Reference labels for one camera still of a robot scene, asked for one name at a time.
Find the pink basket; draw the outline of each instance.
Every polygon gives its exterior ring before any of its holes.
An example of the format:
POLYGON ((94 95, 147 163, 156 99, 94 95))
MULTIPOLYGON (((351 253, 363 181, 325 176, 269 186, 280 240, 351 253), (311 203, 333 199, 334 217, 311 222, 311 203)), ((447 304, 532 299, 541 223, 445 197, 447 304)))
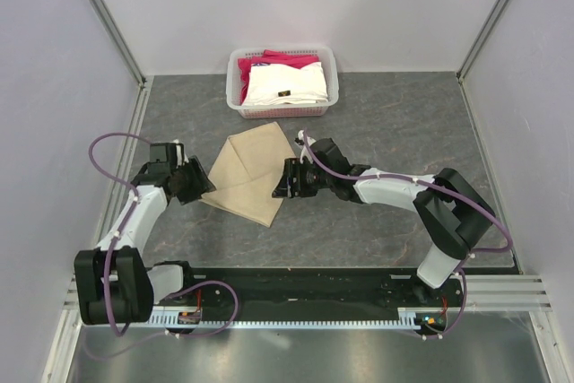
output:
POLYGON ((322 116, 331 105, 335 105, 339 100, 339 79, 333 51, 328 47, 267 47, 267 48, 243 48, 231 53, 230 62, 227 67, 227 104, 231 109, 235 109, 244 118, 278 118, 278 117, 311 117, 322 116), (244 107, 240 105, 241 71, 237 61, 242 57, 262 56, 265 49, 280 51, 285 54, 313 54, 319 57, 323 66, 326 81, 327 102, 312 103, 305 105, 269 105, 244 107))

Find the pink cloth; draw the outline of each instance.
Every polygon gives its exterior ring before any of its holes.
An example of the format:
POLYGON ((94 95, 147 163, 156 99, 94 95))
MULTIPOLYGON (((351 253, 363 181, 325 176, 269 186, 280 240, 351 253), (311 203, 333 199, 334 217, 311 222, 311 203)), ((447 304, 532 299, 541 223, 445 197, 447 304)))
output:
POLYGON ((238 58, 237 65, 241 71, 241 81, 243 82, 243 87, 241 87, 241 104, 248 95, 249 87, 249 73, 251 72, 251 66, 257 63, 268 63, 268 64, 279 64, 288 65, 291 67, 296 67, 301 69, 311 63, 319 61, 319 57, 312 56, 311 54, 284 54, 277 51, 272 51, 266 49, 261 57, 251 57, 251 58, 238 58))

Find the folded clothes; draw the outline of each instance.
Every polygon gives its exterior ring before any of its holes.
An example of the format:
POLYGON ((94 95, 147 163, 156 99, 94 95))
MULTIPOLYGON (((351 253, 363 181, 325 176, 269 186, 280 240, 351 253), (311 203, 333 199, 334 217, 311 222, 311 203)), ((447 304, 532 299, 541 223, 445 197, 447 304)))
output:
POLYGON ((263 52, 263 55, 259 57, 238 59, 237 64, 241 71, 241 81, 243 82, 243 86, 241 87, 241 103, 243 103, 248 94, 249 73, 251 72, 252 65, 266 63, 269 65, 289 65, 290 67, 301 69, 302 67, 318 61, 319 57, 310 54, 291 55, 273 51, 271 49, 266 49, 263 52))
POLYGON ((289 65, 252 65, 243 105, 279 105, 326 102, 321 62, 296 69, 289 65))

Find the beige cloth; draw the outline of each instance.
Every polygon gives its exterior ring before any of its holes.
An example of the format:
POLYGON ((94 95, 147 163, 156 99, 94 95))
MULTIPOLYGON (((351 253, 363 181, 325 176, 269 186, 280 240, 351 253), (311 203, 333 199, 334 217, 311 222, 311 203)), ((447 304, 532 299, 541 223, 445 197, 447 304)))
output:
POLYGON ((277 123, 230 136, 209 173, 217 190, 202 200, 270 227, 283 201, 271 193, 290 157, 295 154, 277 123))

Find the gray floor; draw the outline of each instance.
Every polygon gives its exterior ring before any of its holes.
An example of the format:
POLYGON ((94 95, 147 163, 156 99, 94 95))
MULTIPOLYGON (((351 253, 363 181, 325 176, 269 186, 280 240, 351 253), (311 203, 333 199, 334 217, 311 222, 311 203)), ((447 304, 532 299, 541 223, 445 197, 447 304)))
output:
MULTIPOLYGON (((118 340, 108 327, 83 328, 98 355, 155 330, 118 340)), ((444 340, 383 330, 231 330, 211 338, 161 336, 112 361, 77 352, 72 382, 138 383, 544 383, 549 382, 526 315, 465 315, 444 340)))
MULTIPOLYGON (((459 170, 493 203, 465 104, 452 73, 342 74, 339 102, 321 118, 278 123, 291 141, 306 127, 332 137, 350 162, 411 174, 459 170)), ((181 140, 207 172, 228 135, 274 120, 246 120, 225 102, 224 75, 160 76, 141 135, 181 140)), ((138 145, 133 174, 146 161, 138 145)), ((481 246, 498 247, 492 229, 481 246)), ((417 266, 430 246, 419 218, 382 205, 342 202, 328 191, 285 200, 270 229, 203 203, 174 202, 156 223, 143 258, 202 266, 417 266)), ((512 265, 510 254, 469 265, 512 265)))

